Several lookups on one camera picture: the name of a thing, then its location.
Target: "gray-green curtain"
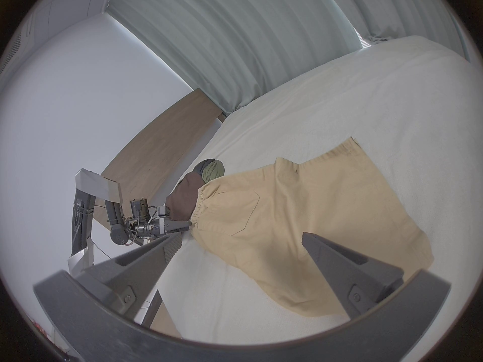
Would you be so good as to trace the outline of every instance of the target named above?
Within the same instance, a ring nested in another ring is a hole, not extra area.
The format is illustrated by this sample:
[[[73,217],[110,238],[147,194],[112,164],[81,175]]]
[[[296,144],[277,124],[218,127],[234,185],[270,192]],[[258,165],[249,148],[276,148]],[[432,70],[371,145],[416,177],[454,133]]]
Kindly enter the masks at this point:
[[[444,0],[335,0],[371,44],[419,35],[465,55],[465,45]]]
[[[107,12],[226,113],[361,48],[334,0],[110,0]]]

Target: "air vent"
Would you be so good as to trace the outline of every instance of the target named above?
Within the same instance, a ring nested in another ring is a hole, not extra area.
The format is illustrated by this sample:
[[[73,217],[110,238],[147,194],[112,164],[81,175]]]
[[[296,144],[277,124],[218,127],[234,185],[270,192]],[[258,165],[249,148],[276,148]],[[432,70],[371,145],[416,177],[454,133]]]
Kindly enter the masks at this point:
[[[10,60],[14,57],[14,55],[20,48],[20,37],[21,37],[21,33],[19,32],[15,38],[14,44],[10,47],[7,57],[5,58],[5,61],[2,64],[2,67],[0,68],[0,75],[2,75],[2,72],[5,69],[5,67],[7,67],[8,62],[10,62]]]

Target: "mattress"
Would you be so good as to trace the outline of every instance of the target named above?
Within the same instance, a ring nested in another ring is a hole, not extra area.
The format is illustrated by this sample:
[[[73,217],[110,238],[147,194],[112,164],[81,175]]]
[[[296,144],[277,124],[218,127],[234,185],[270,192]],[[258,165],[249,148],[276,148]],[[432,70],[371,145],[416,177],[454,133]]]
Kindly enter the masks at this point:
[[[352,136],[423,229],[430,271],[452,284],[430,329],[406,356],[417,360],[445,333],[483,269],[483,75],[462,57],[417,36],[333,60],[231,114],[200,160],[226,175],[302,163]],[[348,320],[305,318],[272,301],[254,281],[191,237],[158,288],[186,339],[260,344],[312,335]]]

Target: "khaki shorts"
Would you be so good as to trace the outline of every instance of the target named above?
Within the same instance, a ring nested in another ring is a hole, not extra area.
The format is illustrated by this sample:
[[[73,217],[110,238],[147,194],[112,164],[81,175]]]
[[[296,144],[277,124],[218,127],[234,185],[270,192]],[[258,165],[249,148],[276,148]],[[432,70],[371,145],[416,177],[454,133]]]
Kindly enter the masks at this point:
[[[277,158],[203,185],[191,221],[205,250],[306,317],[344,310],[302,246],[303,232],[401,267],[404,280],[433,262],[426,234],[352,138],[300,165]]]

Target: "maroon garment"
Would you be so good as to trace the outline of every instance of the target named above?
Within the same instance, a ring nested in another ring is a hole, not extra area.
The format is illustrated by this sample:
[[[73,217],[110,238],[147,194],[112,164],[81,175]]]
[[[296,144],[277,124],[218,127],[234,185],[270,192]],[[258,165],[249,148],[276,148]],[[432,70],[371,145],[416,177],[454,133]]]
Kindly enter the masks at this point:
[[[201,175],[189,172],[166,197],[166,206],[170,209],[170,219],[188,221],[195,210],[198,189],[205,184]]]

